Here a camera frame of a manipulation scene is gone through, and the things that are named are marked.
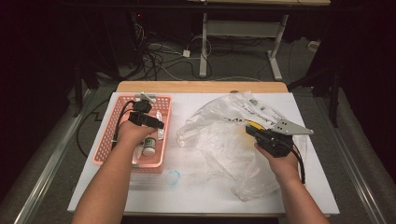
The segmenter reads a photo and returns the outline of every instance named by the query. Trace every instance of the black cable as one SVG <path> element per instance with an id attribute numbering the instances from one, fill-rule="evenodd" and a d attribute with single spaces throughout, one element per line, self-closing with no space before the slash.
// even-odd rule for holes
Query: black cable
<path id="1" fill-rule="evenodd" d="M 98 114 L 96 113 L 96 112 L 94 112 L 97 108 L 99 108 L 99 106 L 101 106 L 101 105 L 103 105 L 104 103 L 106 103 L 106 102 L 108 102 L 110 99 L 108 98 L 108 99 L 106 99 L 106 100 L 104 100 L 102 103 L 100 103 L 99 105 L 97 105 L 96 106 L 96 108 L 94 108 L 92 111 L 91 111 L 91 113 L 89 113 L 83 120 L 82 120 L 82 122 L 78 125 L 78 127 L 77 127 L 77 131 L 76 131 L 76 142 L 77 142 L 77 146 L 78 146 L 78 150 L 82 153 L 82 155 L 85 157 L 85 158 L 88 158 L 88 155 L 84 152 L 84 150 L 82 149 L 82 147 L 81 147 L 81 144 L 79 143 L 79 138 L 78 138 L 78 135 L 79 135 L 79 131 L 80 131 L 80 129 L 81 129 L 81 126 L 85 123 L 85 121 L 87 120 L 87 118 L 91 115 L 91 114 L 96 114 L 96 117 L 95 117 L 95 121 L 99 121 L 98 120 Z"/>
<path id="2" fill-rule="evenodd" d="M 151 32 L 151 34 L 154 34 L 154 36 L 152 37 L 154 40 L 158 36 L 159 38 L 157 38 L 157 39 L 159 39 L 159 40 L 172 41 L 173 43 L 176 43 L 176 44 L 180 45 L 181 47 L 185 47 L 184 43 L 188 43 L 188 41 L 183 40 L 181 38 L 163 34 L 163 33 L 159 33 L 159 32 L 154 32 L 154 33 Z"/>
<path id="3" fill-rule="evenodd" d="M 231 44 L 231 46 L 212 45 L 212 49 L 218 48 L 218 47 L 230 48 L 226 53 L 217 54 L 215 52 L 212 52 L 212 55 L 217 56 L 217 57 L 224 57 L 224 56 L 230 55 L 231 53 L 233 53 L 233 43 L 231 42 L 230 44 Z"/>
<path id="4" fill-rule="evenodd" d="M 154 54 L 156 61 L 158 61 L 158 64 L 163 64 L 163 56 L 161 54 L 155 52 L 151 53 Z"/>
<path id="5" fill-rule="evenodd" d="M 142 77 L 137 77 L 137 78 L 128 78 L 129 81 L 137 81 L 137 80 L 143 80 L 143 79 L 146 79 L 146 78 L 147 78 L 147 74 L 145 73 L 146 68 L 145 68 L 145 66 L 144 66 L 143 60 L 142 60 L 142 63 L 141 63 L 141 64 L 142 64 L 142 65 L 141 65 L 140 72 L 143 71 L 143 76 L 142 76 Z"/>
<path id="6" fill-rule="evenodd" d="M 134 101 L 128 101 L 127 103 L 125 103 L 125 105 L 122 107 L 119 118 L 117 119 L 116 130 L 114 131 L 114 135 L 113 135 L 112 148 L 117 144 L 117 138 L 119 136 L 120 122 L 121 122 L 122 116 L 125 114 L 124 111 L 125 111 L 126 106 L 128 106 L 128 104 L 130 104 L 130 103 L 133 104 Z"/>
<path id="7" fill-rule="evenodd" d="M 160 51 L 160 50 L 155 50 L 155 52 L 163 53 L 163 54 L 172 54 L 172 55 L 180 55 L 179 52 L 167 52 L 167 51 Z"/>
<path id="8" fill-rule="evenodd" d="M 300 163 L 300 173 L 301 173 L 301 182 L 305 184 L 305 168 L 304 168 L 304 163 L 303 163 L 303 158 L 301 157 L 300 150 L 297 148 L 297 146 L 294 145 L 294 147 L 297 149 L 298 153 L 291 149 L 291 152 L 294 154 L 294 156 L 297 158 L 297 161 Z"/>
<path id="9" fill-rule="evenodd" d="M 128 75 L 126 75 L 125 78 L 128 79 L 130 77 L 136 76 L 137 74 L 139 74 L 140 71 L 142 71 L 142 68 L 143 68 L 143 62 L 140 61 L 140 63 L 137 65 L 136 69 L 134 71 L 130 72 Z"/>
<path id="10" fill-rule="evenodd" d="M 149 75 L 149 72 L 152 70 L 152 67 L 150 67 L 150 66 L 148 66 L 147 65 L 147 63 L 149 62 L 149 59 L 148 59 L 148 55 L 147 55 L 147 53 L 145 52 L 145 54 L 143 55 L 144 57 L 143 57 L 143 72 L 144 72 L 144 76 L 142 77 L 142 78 L 144 78 L 145 80 L 147 80 L 148 79 L 148 75 Z"/>
<path id="11" fill-rule="evenodd" d="M 217 37 L 217 36 L 211 36 L 211 37 L 214 37 L 214 38 L 216 38 L 218 40 L 227 41 L 227 42 L 232 43 L 232 44 L 242 45 L 242 47 L 236 47 L 235 49 L 243 49 L 243 48 L 247 48 L 247 47 L 257 47 L 265 39 L 263 37 L 257 37 L 257 38 L 254 38 L 254 40 L 253 40 L 253 42 L 251 44 L 245 44 L 243 42 L 250 41 L 250 39 L 230 39 L 230 38 L 224 39 L 224 38 L 220 38 L 220 37 Z"/>
<path id="12" fill-rule="evenodd" d="M 163 43 L 162 42 L 159 42 L 160 43 L 160 47 L 158 48 L 158 49 L 149 49 L 148 48 L 148 50 L 151 50 L 151 51 L 159 51 L 160 49 L 162 49 L 163 48 Z"/>
<path id="13" fill-rule="evenodd" d="M 263 66 L 261 69 L 259 69 L 259 71 L 257 71 L 257 79 L 260 80 L 260 71 L 264 70 L 266 67 L 268 67 L 268 65 L 270 65 L 271 62 L 267 63 L 265 66 Z"/>
<path id="14" fill-rule="evenodd" d="M 92 115 L 95 115 L 95 120 L 94 121 L 102 121 L 103 119 L 99 119 L 99 112 L 91 112 Z"/>
<path id="15" fill-rule="evenodd" d="M 196 77 L 196 75 L 194 74 L 194 66 L 193 66 L 192 63 L 190 63 L 190 62 L 185 62 L 185 61 L 183 61 L 183 62 L 173 63 L 173 64 L 171 64 L 171 65 L 165 67 L 164 69 L 168 69 L 168 68 L 170 68 L 170 67 L 172 67 L 172 66 L 174 66 L 174 65 L 176 65 L 176 64 L 179 64 L 179 63 L 188 63 L 188 64 L 190 65 L 190 67 L 191 67 L 191 74 L 192 74 L 192 76 L 193 76 L 193 77 Z"/>
<path id="16" fill-rule="evenodd" d="M 305 7 L 305 5 L 300 2 L 300 0 L 297 0 L 297 2 L 298 2 L 298 4 L 300 4 L 300 6 Z"/>
<path id="17" fill-rule="evenodd" d="M 185 57 L 178 57 L 178 58 L 176 58 L 176 59 L 173 59 L 173 60 L 170 60 L 170 61 L 166 61 L 166 62 L 163 62 L 163 63 L 172 63 L 172 62 L 174 62 L 174 61 L 177 61 L 177 60 L 180 60 L 180 59 L 184 59 Z"/>
<path id="18" fill-rule="evenodd" d="M 146 62 L 151 62 L 151 66 L 149 66 L 149 65 L 146 65 L 146 62 L 144 62 L 144 66 L 143 66 L 143 71 L 144 71 L 144 73 L 145 73 L 145 75 L 143 76 L 143 77 L 141 77 L 141 78 L 139 78 L 139 79 L 145 79 L 145 80 L 151 80 L 151 78 L 152 77 L 155 77 L 155 80 L 157 80 L 158 78 L 157 78 L 157 74 L 158 74 L 158 71 L 157 71 L 157 61 L 158 61 L 158 66 L 159 67 L 161 67 L 161 61 L 160 60 L 158 60 L 156 57 L 154 57 L 154 56 L 152 56 L 151 54 L 150 54 L 150 52 L 149 52 L 149 50 L 147 50 L 146 52 L 145 52 L 145 55 L 144 56 L 146 56 L 148 59 L 146 60 Z M 153 75 L 150 75 L 149 73 L 152 71 L 152 70 L 154 70 L 154 74 Z"/>

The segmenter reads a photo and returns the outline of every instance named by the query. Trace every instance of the wire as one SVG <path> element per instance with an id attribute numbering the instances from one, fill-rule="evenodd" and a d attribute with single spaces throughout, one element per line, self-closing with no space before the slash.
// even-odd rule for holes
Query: wire
<path id="1" fill-rule="evenodd" d="M 231 43 L 231 44 L 242 45 L 242 47 L 235 47 L 235 49 L 243 49 L 243 48 L 247 48 L 247 47 L 257 47 L 265 39 L 263 37 L 255 37 L 252 43 L 245 44 L 243 42 L 250 41 L 251 38 L 250 39 L 241 39 L 241 38 L 231 39 L 230 36 L 225 36 L 226 38 L 221 38 L 221 37 L 215 36 L 215 35 L 209 35 L 209 37 L 212 37 L 212 38 L 215 38 L 218 40 L 222 40 L 222 41 L 227 41 L 228 43 Z"/>
<path id="2" fill-rule="evenodd" d="M 94 112 L 94 111 L 95 111 L 97 108 L 99 108 L 101 105 L 103 105 L 104 103 L 108 102 L 109 100 L 110 100 L 110 99 L 107 98 L 107 99 L 104 100 L 102 103 L 100 103 L 99 105 L 97 105 L 96 108 L 94 108 L 94 109 L 91 111 L 91 113 L 89 113 L 89 114 L 82 120 L 82 122 L 81 122 L 81 123 L 78 125 L 78 127 L 77 127 L 76 142 L 77 142 L 78 150 L 81 152 L 81 154 L 82 154 L 85 158 L 88 158 L 88 155 L 87 155 L 87 153 L 85 153 L 84 150 L 82 149 L 81 144 L 79 143 L 79 138 L 78 138 L 78 135 L 79 135 L 79 131 L 80 131 L 80 129 L 81 129 L 81 126 L 85 123 L 85 121 L 87 120 L 87 118 L 88 118 L 90 115 L 92 115 L 92 114 L 95 114 L 95 115 L 96 115 L 95 121 L 99 121 L 99 120 L 98 120 L 98 112 Z"/>
<path id="3" fill-rule="evenodd" d="M 175 49 L 172 49 L 172 48 L 170 48 L 170 47 L 167 47 L 167 46 L 165 46 L 165 45 L 163 45 L 163 44 L 148 44 L 148 46 L 150 46 L 150 45 L 154 45 L 154 46 L 161 46 L 159 49 L 157 49 L 157 50 L 154 50 L 154 51 L 159 51 L 160 49 L 162 49 L 162 48 L 166 48 L 166 49 L 170 49 L 170 50 L 172 50 L 172 51 L 170 51 L 170 52 L 166 52 L 166 51 L 160 51 L 161 53 L 175 53 L 175 54 L 178 54 L 178 55 L 181 55 L 181 53 L 179 53 L 178 51 L 176 51 Z"/>
<path id="4" fill-rule="evenodd" d="M 140 79 L 145 78 L 146 80 L 151 80 L 152 77 L 155 77 L 155 80 L 158 79 L 157 75 L 161 69 L 161 64 L 163 63 L 163 56 L 161 56 L 157 53 L 152 53 L 152 54 L 148 52 L 145 54 L 145 57 L 143 58 L 143 60 L 145 62 L 145 66 L 144 66 L 145 75 Z M 151 62 L 151 66 L 146 66 L 146 62 Z M 149 76 L 149 73 L 152 70 L 154 70 L 154 74 Z"/>
<path id="5" fill-rule="evenodd" d="M 179 37 L 176 36 L 171 36 L 171 35 L 167 35 L 167 34 L 163 34 L 163 33 L 159 33 L 159 32 L 149 32 L 150 34 L 153 34 L 154 36 L 152 37 L 152 39 L 159 39 L 159 40 L 171 40 L 173 43 L 176 43 L 178 45 L 180 45 L 181 47 L 185 47 L 186 46 L 186 42 L 188 43 L 188 41 L 181 39 Z"/>
<path id="6" fill-rule="evenodd" d="M 212 53 L 212 55 L 217 56 L 217 57 L 224 57 L 227 55 L 230 55 L 231 53 L 233 53 L 233 43 L 230 43 L 230 46 L 222 46 L 222 45 L 215 45 L 212 46 L 213 48 L 229 48 L 228 51 L 226 51 L 225 53 L 219 54 L 219 53 Z"/>
<path id="7" fill-rule="evenodd" d="M 143 68 L 143 62 L 140 62 L 140 63 L 137 65 L 136 69 L 135 69 L 134 71 L 130 72 L 130 73 L 129 73 L 128 75 L 126 75 L 124 78 L 125 78 L 125 79 L 128 79 L 128 78 L 130 78 L 130 77 L 134 77 L 135 75 L 137 75 L 137 74 L 142 70 L 142 68 Z"/>
<path id="8" fill-rule="evenodd" d="M 125 105 L 122 107 L 119 118 L 117 119 L 116 130 L 114 131 L 114 135 L 113 135 L 112 148 L 117 144 L 117 138 L 119 136 L 120 122 L 121 122 L 122 116 L 125 114 L 126 106 L 128 106 L 128 104 L 130 104 L 130 103 L 133 104 L 134 101 L 128 101 L 127 103 L 125 103 Z"/>
<path id="9" fill-rule="evenodd" d="M 203 38 L 202 36 L 198 35 L 198 36 L 196 36 L 195 38 L 193 38 L 193 39 L 191 40 L 190 44 L 192 44 L 192 42 L 193 42 L 194 40 L 199 39 L 199 38 L 205 40 L 205 41 L 207 42 L 207 44 L 209 44 L 209 52 L 208 52 L 207 55 L 206 55 L 206 57 L 207 57 L 207 56 L 209 56 L 210 53 L 212 52 L 212 45 L 210 44 L 210 42 L 209 42 L 208 39 Z"/>
<path id="10" fill-rule="evenodd" d="M 293 148 L 290 151 L 294 154 L 294 156 L 297 158 L 297 161 L 300 163 L 301 182 L 305 184 L 305 168 L 304 168 L 303 158 L 297 146 L 296 145 L 293 146 L 296 148 L 298 153 L 295 150 L 293 150 Z"/>
<path id="11" fill-rule="evenodd" d="M 300 4 L 302 7 L 305 7 L 303 3 L 300 2 L 300 0 L 297 0 L 298 4 Z"/>
<path id="12" fill-rule="evenodd" d="M 178 77 L 174 77 L 171 73 L 168 72 L 168 70 L 166 70 L 166 68 L 161 66 L 161 69 L 163 69 L 163 71 L 165 71 L 170 77 L 174 78 L 175 80 L 179 80 L 179 81 L 187 81 Z"/>
<path id="13" fill-rule="evenodd" d="M 163 63 L 171 63 L 171 62 L 174 62 L 174 61 L 177 61 L 177 60 L 180 60 L 180 59 L 185 59 L 185 57 L 179 57 L 179 58 L 173 59 L 171 61 L 163 62 Z"/>
<path id="14" fill-rule="evenodd" d="M 139 29 L 139 34 L 138 34 L 138 36 L 137 36 L 137 39 L 139 39 L 140 34 L 142 34 L 142 39 L 140 40 L 140 44 L 137 46 L 137 47 L 139 48 L 140 46 L 142 46 L 142 44 L 143 44 L 143 42 L 144 42 L 144 40 L 145 40 L 145 30 L 144 30 L 143 27 L 142 27 L 141 25 L 139 25 L 139 24 L 136 24 L 136 26 L 140 28 L 140 29 Z"/>
<path id="15" fill-rule="evenodd" d="M 265 66 L 263 66 L 262 68 L 260 68 L 258 71 L 257 71 L 257 78 L 258 79 L 260 79 L 260 71 L 261 70 L 264 70 L 266 67 L 268 67 L 268 65 L 270 65 L 271 64 L 271 61 L 272 61 L 273 59 L 270 59 L 269 61 L 269 63 L 267 63 Z"/>

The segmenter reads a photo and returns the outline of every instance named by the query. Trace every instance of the dark background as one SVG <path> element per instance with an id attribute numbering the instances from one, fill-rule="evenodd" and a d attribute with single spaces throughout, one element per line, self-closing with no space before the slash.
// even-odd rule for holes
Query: dark background
<path id="1" fill-rule="evenodd" d="M 362 6 L 362 10 L 331 16 L 307 11 L 303 16 L 290 16 L 285 40 L 304 36 L 322 41 L 308 76 L 323 66 L 340 67 L 341 87 L 351 108 L 395 180 L 395 4 L 390 0 L 333 0 L 332 5 Z M 0 200 L 69 106 L 67 93 L 74 84 L 75 68 L 81 68 L 81 75 L 91 88 L 96 81 L 94 69 L 87 66 L 87 61 L 117 74 L 117 52 L 111 47 L 111 32 L 106 29 L 106 18 L 111 21 L 111 17 L 98 12 L 87 12 L 81 17 L 49 0 L 1 3 Z M 202 17 L 189 13 L 154 16 L 146 12 L 143 19 L 152 30 L 186 42 L 191 34 L 199 33 Z M 323 82 L 331 80 L 321 77 L 312 85 Z"/>

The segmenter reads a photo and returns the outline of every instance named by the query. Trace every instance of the pink basket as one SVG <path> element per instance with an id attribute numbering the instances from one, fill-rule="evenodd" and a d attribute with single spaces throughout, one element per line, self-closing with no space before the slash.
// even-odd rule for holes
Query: pink basket
<path id="1" fill-rule="evenodd" d="M 123 106 L 131 100 L 136 101 L 140 94 L 134 93 L 125 93 L 120 95 L 117 99 L 117 102 L 114 104 L 114 108 L 112 110 L 111 116 L 106 124 L 106 129 L 101 137 L 98 148 L 96 149 L 93 156 L 93 163 L 102 165 L 106 160 L 107 155 L 111 152 L 113 135 L 116 130 L 117 120 L 119 118 L 120 112 Z M 165 95 L 148 95 L 150 99 L 154 101 L 152 105 L 151 111 L 148 113 L 152 117 L 156 117 L 157 111 L 160 111 L 163 117 L 164 123 L 164 134 L 163 140 L 157 139 L 157 133 L 152 133 L 150 137 L 154 137 L 156 139 L 155 144 L 155 155 L 154 156 L 144 156 L 142 155 L 138 160 L 137 164 L 133 165 L 132 172 L 136 173 L 156 173 L 160 174 L 163 171 L 163 156 L 165 153 L 166 146 L 166 136 L 168 133 L 169 119 L 171 117 L 171 104 L 172 98 L 171 96 Z M 132 104 L 129 104 L 125 110 L 132 109 Z M 121 122 L 127 120 L 129 118 L 129 113 L 125 113 L 122 116 Z"/>

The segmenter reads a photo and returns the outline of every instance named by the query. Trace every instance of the white desk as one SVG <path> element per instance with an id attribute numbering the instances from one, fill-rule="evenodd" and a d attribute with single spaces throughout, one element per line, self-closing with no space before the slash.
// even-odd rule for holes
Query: white desk
<path id="1" fill-rule="evenodd" d="M 120 93 L 114 93 L 109 105 L 114 104 L 117 94 Z M 207 180 L 206 162 L 199 151 L 179 147 L 176 142 L 176 131 L 184 125 L 187 118 L 202 105 L 227 93 L 167 92 L 162 94 L 171 95 L 173 98 L 163 173 L 160 175 L 132 174 L 125 215 L 284 216 L 285 211 L 279 190 L 260 199 L 243 203 L 223 186 L 221 179 Z M 256 93 L 254 96 L 283 113 L 287 119 L 304 125 L 291 93 Z M 98 136 L 105 130 L 110 109 L 111 106 L 107 109 Z M 99 168 L 92 163 L 92 156 L 98 144 L 99 138 L 97 137 L 67 208 L 70 212 L 75 211 L 83 191 Z M 322 212 L 326 215 L 339 214 L 310 140 L 305 166 L 306 187 Z"/>

